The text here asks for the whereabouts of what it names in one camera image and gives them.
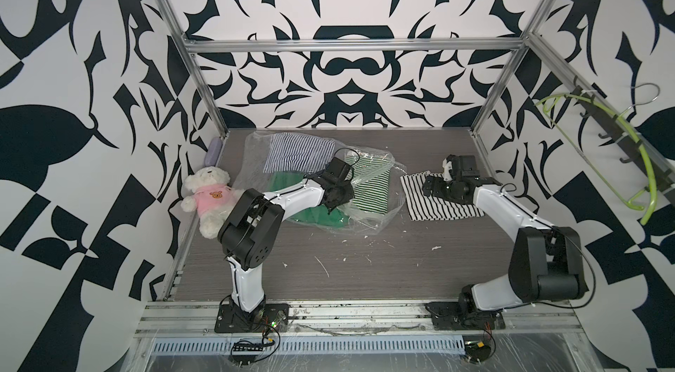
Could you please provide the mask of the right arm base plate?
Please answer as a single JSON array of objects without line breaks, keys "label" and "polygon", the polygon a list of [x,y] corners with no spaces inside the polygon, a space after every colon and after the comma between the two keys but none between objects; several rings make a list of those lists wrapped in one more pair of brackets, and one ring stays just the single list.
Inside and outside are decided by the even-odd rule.
[{"label": "right arm base plate", "polygon": [[436,331],[494,331],[506,329],[500,312],[483,312],[457,301],[425,304]]}]

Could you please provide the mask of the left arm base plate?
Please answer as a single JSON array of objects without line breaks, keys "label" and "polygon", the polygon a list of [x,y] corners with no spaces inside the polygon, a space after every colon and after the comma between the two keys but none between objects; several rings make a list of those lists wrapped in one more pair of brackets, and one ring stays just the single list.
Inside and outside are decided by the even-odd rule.
[{"label": "left arm base plate", "polygon": [[215,333],[256,333],[270,328],[280,331],[288,324],[290,305],[263,301],[253,312],[245,312],[231,298],[219,304]]}]

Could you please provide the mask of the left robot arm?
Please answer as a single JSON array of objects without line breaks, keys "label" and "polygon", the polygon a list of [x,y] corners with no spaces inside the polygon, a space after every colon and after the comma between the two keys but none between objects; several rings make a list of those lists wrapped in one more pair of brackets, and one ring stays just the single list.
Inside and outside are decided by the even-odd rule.
[{"label": "left robot arm", "polygon": [[265,193],[251,188],[242,194],[217,235],[230,265],[230,299],[240,312],[251,317],[264,310],[263,263],[281,224],[304,210],[324,206],[332,212],[351,201],[353,175],[353,166],[335,157],[290,187]]}]

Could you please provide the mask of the green white striped garment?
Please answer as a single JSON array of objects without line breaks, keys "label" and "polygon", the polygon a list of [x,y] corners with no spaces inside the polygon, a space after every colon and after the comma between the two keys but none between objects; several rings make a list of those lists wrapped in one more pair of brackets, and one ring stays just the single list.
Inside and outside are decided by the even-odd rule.
[{"label": "green white striped garment", "polygon": [[393,156],[388,152],[348,152],[345,161],[353,166],[354,196],[343,206],[343,211],[351,217],[387,214]]}]

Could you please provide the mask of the clear plastic vacuum bag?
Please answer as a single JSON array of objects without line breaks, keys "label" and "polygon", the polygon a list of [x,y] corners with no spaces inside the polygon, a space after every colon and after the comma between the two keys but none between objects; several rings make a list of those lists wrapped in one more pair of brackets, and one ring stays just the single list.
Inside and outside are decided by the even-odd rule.
[{"label": "clear plastic vacuum bag", "polygon": [[374,235],[404,205],[405,171],[391,152],[296,132],[253,132],[222,232],[274,238],[281,222]]}]

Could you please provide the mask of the black white striped tank top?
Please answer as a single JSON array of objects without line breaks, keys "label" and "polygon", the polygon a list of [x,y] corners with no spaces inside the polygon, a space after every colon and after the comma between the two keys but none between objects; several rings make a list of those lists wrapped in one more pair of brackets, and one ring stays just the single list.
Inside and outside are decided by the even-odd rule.
[{"label": "black white striped tank top", "polygon": [[451,221],[484,216],[484,212],[474,205],[461,205],[438,197],[425,196],[423,185],[428,177],[440,178],[441,174],[423,172],[400,178],[412,221]]}]

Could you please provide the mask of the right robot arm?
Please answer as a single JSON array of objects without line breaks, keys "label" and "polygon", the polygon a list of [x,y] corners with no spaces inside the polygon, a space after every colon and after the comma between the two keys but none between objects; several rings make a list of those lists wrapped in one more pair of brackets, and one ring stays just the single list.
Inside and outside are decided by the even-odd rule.
[{"label": "right robot arm", "polygon": [[562,302],[595,295],[585,279],[587,257],[578,233],[534,214],[509,193],[515,185],[483,176],[473,156],[450,155],[439,177],[425,179],[422,192],[490,217],[513,241],[505,275],[469,285],[458,303],[465,315],[492,314],[542,303],[562,309]]}]

